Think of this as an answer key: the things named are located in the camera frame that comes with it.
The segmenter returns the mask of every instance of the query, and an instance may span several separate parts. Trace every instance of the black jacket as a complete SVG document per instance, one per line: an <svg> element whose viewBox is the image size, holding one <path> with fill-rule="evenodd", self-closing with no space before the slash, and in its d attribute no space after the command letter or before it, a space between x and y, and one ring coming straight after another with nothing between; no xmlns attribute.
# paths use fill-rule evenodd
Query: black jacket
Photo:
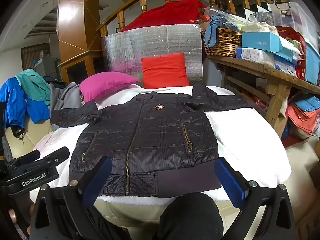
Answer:
<svg viewBox="0 0 320 240"><path fill-rule="evenodd" d="M63 128L90 124L72 154L69 180L80 179L106 155L113 169L103 195L172 197L220 187L213 170L217 140L203 111L241 107L247 107L241 97L195 84L192 96L138 94L102 110L90 101L54 110L50 122Z"/></svg>

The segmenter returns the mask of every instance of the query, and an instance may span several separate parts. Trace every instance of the jacket zipper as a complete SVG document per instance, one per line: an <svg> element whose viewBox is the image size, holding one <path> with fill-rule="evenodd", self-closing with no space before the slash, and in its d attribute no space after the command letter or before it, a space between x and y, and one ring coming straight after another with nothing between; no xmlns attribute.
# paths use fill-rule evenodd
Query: jacket zipper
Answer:
<svg viewBox="0 0 320 240"><path fill-rule="evenodd" d="M135 139L135 137L136 137L137 130L138 130L138 128L139 128L140 116L141 116L142 107L143 107L143 105L144 105L144 100L145 100L145 99L146 99L146 97L143 98L142 106L141 106L140 113L139 113L138 124L137 124L136 130L134 131L134 135L133 135L133 138L132 138L130 147L129 147L129 149L128 149L128 152L127 152L127 158L125 159L125 195L126 195L126 196L129 195L129 157L130 157L130 151L131 151L131 147L132 147L132 144L133 144L133 142L134 142L134 139Z"/></svg>
<svg viewBox="0 0 320 240"><path fill-rule="evenodd" d="M185 141L187 143L188 151L191 153L193 145L192 145L192 142L191 142L191 140L189 138L187 127L183 124L182 128L183 128L183 136L184 136L184 139L185 139Z"/></svg>
<svg viewBox="0 0 320 240"><path fill-rule="evenodd" d="M91 149L91 147L92 147L93 143L95 142L96 138L97 138L97 135L95 134L94 137L92 138L92 141L91 141L89 147L88 147L87 150L82 154L81 160L82 160L83 163L84 163L85 155L86 155L86 154L88 153L88 151Z"/></svg>

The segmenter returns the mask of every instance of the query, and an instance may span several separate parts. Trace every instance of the bed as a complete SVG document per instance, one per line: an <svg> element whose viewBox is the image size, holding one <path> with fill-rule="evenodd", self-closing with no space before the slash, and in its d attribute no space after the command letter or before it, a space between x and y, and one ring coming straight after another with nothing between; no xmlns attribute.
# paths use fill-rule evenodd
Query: bed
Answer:
<svg viewBox="0 0 320 240"><path fill-rule="evenodd" d="M233 95L224 88L209 87L218 95ZM170 87L147 90L138 85L130 85L111 96L97 102L99 109L110 105L123 104L139 93L185 93L191 95L192 87ZM277 133L266 120L252 108L241 108L225 112L206 112L216 135L219 156L225 157L230 165L240 171L247 180L255 180L260 186L276 187L287 180L291 167L286 151ZM48 133L35 146L41 158L66 146L71 154L79 135L88 124L70 128L59 128ZM60 177L49 183L51 187L68 184L70 158L57 167ZM38 190L30 193L35 200ZM218 203L219 209L231 208L231 203L223 188L204 192ZM157 197L111 197L100 196L96 206L113 223L124 227L136 227L141 223L157 223L164 208L174 198Z"/></svg>

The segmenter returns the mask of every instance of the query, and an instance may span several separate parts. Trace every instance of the pillow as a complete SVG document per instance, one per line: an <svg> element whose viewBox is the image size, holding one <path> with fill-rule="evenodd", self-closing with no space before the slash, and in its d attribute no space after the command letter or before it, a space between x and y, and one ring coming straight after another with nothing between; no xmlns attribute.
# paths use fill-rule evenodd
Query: pillow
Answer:
<svg viewBox="0 0 320 240"><path fill-rule="evenodd" d="M146 89L189 85L183 52L141 59L142 83Z"/></svg>
<svg viewBox="0 0 320 240"><path fill-rule="evenodd" d="M101 99L113 92L130 86L139 81L138 78L120 72L101 72L92 75L80 84L80 91L84 95L84 101Z"/></svg>

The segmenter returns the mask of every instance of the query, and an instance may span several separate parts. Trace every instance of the jacket pocket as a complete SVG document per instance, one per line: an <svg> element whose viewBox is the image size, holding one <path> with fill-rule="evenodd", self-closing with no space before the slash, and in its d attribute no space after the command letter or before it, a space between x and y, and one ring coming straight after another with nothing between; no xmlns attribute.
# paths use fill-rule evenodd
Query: jacket pocket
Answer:
<svg viewBox="0 0 320 240"><path fill-rule="evenodd" d="M86 154L87 154L87 153L89 152L89 150L92 148L92 146L93 146L96 138L97 138L97 135L95 134L94 137L92 138L92 141L91 141L89 147L88 147L87 150L81 155L81 160L82 160L83 163L84 163Z"/></svg>
<svg viewBox="0 0 320 240"><path fill-rule="evenodd" d="M188 149L188 152L189 153L192 153L193 151L193 144L190 140L190 137L188 135L188 129L187 127L183 124L182 125L182 132L183 132L183 138L185 140L185 143L186 143L186 146L187 146L187 149Z"/></svg>

